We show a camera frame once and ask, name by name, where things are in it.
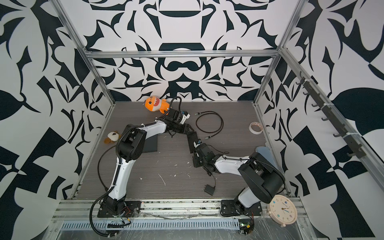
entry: clock face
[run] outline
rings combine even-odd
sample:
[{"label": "clock face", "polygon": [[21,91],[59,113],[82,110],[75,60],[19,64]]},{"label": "clock face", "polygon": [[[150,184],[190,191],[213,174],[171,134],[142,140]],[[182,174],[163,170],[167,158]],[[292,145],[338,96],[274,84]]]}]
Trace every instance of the clock face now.
[{"label": "clock face", "polygon": [[295,206],[288,199],[275,196],[270,203],[270,211],[280,221],[290,223],[296,220],[297,212]]}]

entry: white masking tape roll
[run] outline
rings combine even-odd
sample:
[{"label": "white masking tape roll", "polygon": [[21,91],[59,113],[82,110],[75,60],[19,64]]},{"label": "white masking tape roll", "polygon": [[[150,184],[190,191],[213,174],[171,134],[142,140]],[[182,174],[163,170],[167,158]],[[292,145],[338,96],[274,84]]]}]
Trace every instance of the white masking tape roll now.
[{"label": "white masking tape roll", "polygon": [[[260,131],[253,130],[252,125],[258,126],[260,128]],[[263,126],[259,122],[251,122],[251,124],[249,125],[249,131],[251,131],[251,133],[256,134],[256,135],[260,134],[263,132]]]}]

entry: alarm clock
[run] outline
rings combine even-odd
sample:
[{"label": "alarm clock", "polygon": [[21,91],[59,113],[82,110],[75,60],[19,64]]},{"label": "alarm clock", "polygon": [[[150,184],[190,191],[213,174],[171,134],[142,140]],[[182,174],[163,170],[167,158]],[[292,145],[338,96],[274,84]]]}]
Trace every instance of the alarm clock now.
[{"label": "alarm clock", "polygon": [[274,196],[267,205],[267,209],[271,218],[282,227],[293,224],[297,220],[295,205],[291,200],[282,195]]}]

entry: patterned wallpaper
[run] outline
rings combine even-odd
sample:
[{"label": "patterned wallpaper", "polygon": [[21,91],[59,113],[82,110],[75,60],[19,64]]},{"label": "patterned wallpaper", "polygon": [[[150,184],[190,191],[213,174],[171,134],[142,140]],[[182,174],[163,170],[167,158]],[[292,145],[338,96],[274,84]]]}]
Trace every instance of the patterned wallpaper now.
[{"label": "patterned wallpaper", "polygon": [[298,0],[63,0],[93,51],[277,48]]},{"label": "patterned wallpaper", "polygon": [[110,107],[47,0],[0,3],[1,239],[32,239],[71,194]]},{"label": "patterned wallpaper", "polygon": [[94,59],[116,101],[253,100],[271,57]]},{"label": "patterned wallpaper", "polygon": [[[383,158],[382,1],[310,0],[289,51]],[[259,104],[278,160],[319,239],[381,239],[384,192],[279,62]]]}]

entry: power adapter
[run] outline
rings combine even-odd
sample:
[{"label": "power adapter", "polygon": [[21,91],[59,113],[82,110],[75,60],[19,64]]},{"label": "power adapter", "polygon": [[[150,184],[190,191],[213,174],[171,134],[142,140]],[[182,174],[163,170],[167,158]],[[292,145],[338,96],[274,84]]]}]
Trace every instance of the power adapter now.
[{"label": "power adapter", "polygon": [[208,193],[209,195],[213,196],[215,192],[215,188],[211,187],[210,185],[205,185],[204,192]]}]

